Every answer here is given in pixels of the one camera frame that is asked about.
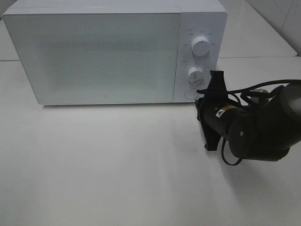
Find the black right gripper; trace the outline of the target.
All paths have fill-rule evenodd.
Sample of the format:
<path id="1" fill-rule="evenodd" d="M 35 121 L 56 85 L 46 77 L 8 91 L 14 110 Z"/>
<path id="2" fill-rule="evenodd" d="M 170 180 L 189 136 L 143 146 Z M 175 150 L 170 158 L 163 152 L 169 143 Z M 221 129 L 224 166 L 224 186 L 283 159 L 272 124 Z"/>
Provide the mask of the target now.
<path id="1" fill-rule="evenodd" d="M 205 149 L 216 151 L 220 134 L 238 133 L 238 99 L 228 97 L 224 71 L 211 70 L 206 93 L 198 103 L 198 117 L 205 137 Z"/>

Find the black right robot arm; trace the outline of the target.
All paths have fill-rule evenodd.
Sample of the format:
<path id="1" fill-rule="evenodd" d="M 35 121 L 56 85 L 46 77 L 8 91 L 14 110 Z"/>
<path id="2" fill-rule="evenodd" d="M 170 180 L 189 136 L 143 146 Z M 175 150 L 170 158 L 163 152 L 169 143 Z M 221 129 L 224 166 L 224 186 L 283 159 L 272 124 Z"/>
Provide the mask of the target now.
<path id="1" fill-rule="evenodd" d="M 276 80 L 227 90 L 223 71 L 211 71 L 195 101 L 205 149 L 229 146 L 242 160 L 278 161 L 301 140 L 301 82 Z"/>

